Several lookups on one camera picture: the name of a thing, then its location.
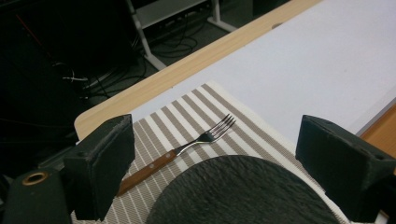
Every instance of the wooden fork handle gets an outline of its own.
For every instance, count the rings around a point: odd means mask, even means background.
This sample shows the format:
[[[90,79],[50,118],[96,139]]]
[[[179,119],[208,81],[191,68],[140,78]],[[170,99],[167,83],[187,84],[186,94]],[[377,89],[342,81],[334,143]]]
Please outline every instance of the wooden fork handle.
[[[173,161],[176,158],[177,154],[174,149],[166,152],[157,160],[151,162],[149,165],[145,166],[143,169],[137,171],[133,175],[127,177],[126,179],[122,180],[120,184],[120,190],[117,194],[120,197],[126,191],[132,189],[134,186],[140,184],[145,179],[149,178],[151,175],[159,171],[163,168],[166,164]]]

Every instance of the placemat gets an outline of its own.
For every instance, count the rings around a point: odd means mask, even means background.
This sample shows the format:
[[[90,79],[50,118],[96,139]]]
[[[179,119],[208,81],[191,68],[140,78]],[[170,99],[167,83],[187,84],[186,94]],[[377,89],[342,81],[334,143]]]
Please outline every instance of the placemat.
[[[213,81],[134,123],[136,158],[125,177],[166,151],[195,139],[227,114],[232,114],[237,122],[226,135],[214,144],[190,148],[155,175],[115,198],[103,223],[145,223],[150,208],[176,176],[200,161],[222,155],[249,155],[286,168],[329,205],[340,223],[349,223],[338,206],[326,197],[318,183],[295,160],[295,145]],[[74,214],[72,219],[74,223],[95,223],[76,220]]]

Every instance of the dark green plate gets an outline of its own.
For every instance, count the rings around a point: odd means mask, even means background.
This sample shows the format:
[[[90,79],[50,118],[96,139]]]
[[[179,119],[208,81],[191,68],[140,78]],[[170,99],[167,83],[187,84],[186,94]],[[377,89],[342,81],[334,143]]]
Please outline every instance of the dark green plate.
[[[175,178],[147,223],[338,223],[303,180],[249,156],[202,161]]]

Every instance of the table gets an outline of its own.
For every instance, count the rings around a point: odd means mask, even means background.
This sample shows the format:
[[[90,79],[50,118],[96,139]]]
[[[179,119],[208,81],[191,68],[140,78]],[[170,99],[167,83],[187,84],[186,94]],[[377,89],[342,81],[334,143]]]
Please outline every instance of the table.
[[[293,143],[302,114],[361,135],[395,102],[396,6],[318,2],[290,1],[84,112],[78,137],[117,115],[141,119],[210,79]]]

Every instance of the metal fork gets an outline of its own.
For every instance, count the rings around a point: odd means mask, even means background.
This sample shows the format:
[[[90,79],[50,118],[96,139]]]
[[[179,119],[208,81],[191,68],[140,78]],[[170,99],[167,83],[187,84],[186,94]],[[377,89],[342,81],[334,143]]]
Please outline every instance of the metal fork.
[[[224,119],[222,119],[219,123],[217,123],[214,127],[202,133],[197,139],[189,142],[186,145],[181,147],[177,147],[172,149],[165,154],[163,154],[160,158],[153,161],[149,165],[145,166],[143,169],[137,171],[133,175],[124,179],[120,184],[120,190],[117,196],[121,196],[129,189],[132,189],[134,186],[140,184],[145,179],[149,178],[151,175],[159,171],[166,164],[173,161],[177,156],[186,151],[188,148],[202,143],[214,143],[219,140],[227,131],[235,124],[236,120],[231,115],[227,115]]]

